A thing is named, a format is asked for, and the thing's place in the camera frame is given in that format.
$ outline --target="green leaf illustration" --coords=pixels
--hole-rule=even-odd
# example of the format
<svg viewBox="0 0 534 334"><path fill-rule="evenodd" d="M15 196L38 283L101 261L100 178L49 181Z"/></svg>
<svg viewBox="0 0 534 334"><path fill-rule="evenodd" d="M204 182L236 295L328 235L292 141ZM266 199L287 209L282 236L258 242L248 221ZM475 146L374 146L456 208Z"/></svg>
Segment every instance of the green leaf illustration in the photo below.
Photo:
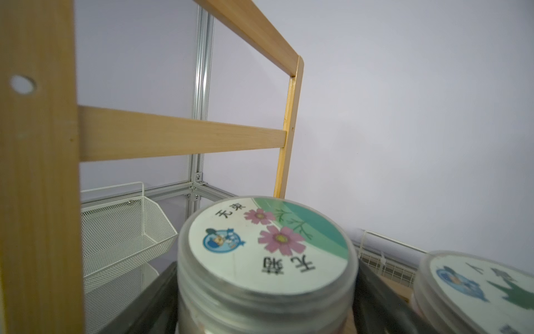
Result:
<svg viewBox="0 0 534 334"><path fill-rule="evenodd" d="M521 288L517 284L514 284L507 279L505 279L504 281L509 286L511 286L511 288L501 286L490 281L488 281L488 283L508 295L506 297L503 297L503 299L508 300L512 304L515 304L524 309L534 309L534 293Z"/></svg>
<svg viewBox="0 0 534 334"><path fill-rule="evenodd" d="M302 220L297 220L297 219L290 219L287 221L287 224L288 226L293 228L293 231L299 233L303 237L310 239L310 240L313 238L313 235L307 233L306 230L304 229L304 225L306 224L306 222Z"/></svg>
<svg viewBox="0 0 534 334"><path fill-rule="evenodd" d="M291 214L291 212L284 211L283 209L274 209L273 211L274 211L274 217L278 221L284 220L285 215Z"/></svg>

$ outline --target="green stripe on label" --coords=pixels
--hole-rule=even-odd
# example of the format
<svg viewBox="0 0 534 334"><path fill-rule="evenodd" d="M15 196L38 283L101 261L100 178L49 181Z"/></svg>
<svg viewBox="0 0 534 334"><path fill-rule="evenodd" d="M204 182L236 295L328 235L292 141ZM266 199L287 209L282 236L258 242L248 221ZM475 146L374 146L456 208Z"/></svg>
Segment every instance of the green stripe on label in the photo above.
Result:
<svg viewBox="0 0 534 334"><path fill-rule="evenodd" d="M342 259L348 259L343 235L323 216L300 205L279 199L254 198L256 205L276 217L275 224L287 226L304 237L307 243Z"/></svg>

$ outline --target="pink flower illustration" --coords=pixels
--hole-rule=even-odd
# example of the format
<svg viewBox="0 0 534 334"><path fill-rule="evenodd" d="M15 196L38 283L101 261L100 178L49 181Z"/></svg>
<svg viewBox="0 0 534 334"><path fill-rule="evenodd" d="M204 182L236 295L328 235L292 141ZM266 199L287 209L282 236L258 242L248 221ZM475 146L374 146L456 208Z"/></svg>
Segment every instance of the pink flower illustration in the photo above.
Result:
<svg viewBox="0 0 534 334"><path fill-rule="evenodd" d="M297 253L302 253L306 249L306 246L299 244L299 241L304 241L304 237L300 234L293 232L287 226L282 227L279 231L274 225L267 226L267 231L261 231L262 237L258 238L259 244L267 244L265 249L271 253L274 253L277 249L280 249L282 255L293 255L291 250Z"/></svg>
<svg viewBox="0 0 534 334"><path fill-rule="evenodd" d="M265 212L263 209L245 212L245 219L252 220L253 224L261 223L262 225L269 225L271 220L276 220L272 212Z"/></svg>

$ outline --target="round label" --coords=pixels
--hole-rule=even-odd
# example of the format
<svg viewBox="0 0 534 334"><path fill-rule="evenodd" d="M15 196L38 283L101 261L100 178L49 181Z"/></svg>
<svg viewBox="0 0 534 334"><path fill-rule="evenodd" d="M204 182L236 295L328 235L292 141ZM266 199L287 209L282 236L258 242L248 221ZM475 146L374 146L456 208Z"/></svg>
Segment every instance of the round label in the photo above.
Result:
<svg viewBox="0 0 534 334"><path fill-rule="evenodd" d="M438 255L429 268L442 292L491 334L534 332L534 278L490 261Z"/></svg>
<svg viewBox="0 0 534 334"><path fill-rule="evenodd" d="M318 290L344 272L349 256L325 217L277 198L232 198L206 208L191 224L189 244L216 277L270 294Z"/></svg>

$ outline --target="jar lid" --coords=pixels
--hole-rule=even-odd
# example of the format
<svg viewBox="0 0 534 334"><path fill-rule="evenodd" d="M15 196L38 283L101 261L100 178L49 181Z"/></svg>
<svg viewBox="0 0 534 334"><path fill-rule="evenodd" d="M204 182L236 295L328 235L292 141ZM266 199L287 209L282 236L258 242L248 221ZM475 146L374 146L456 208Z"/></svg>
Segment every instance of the jar lid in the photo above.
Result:
<svg viewBox="0 0 534 334"><path fill-rule="evenodd" d="M420 310L443 333L534 332L534 277L457 252L431 252L414 284Z"/></svg>
<svg viewBox="0 0 534 334"><path fill-rule="evenodd" d="M275 314L284 328L346 316L358 262L350 239L317 211L278 198L235 197L187 220L178 266L180 293L201 313L254 333ZM273 330L271 324L267 332Z"/></svg>

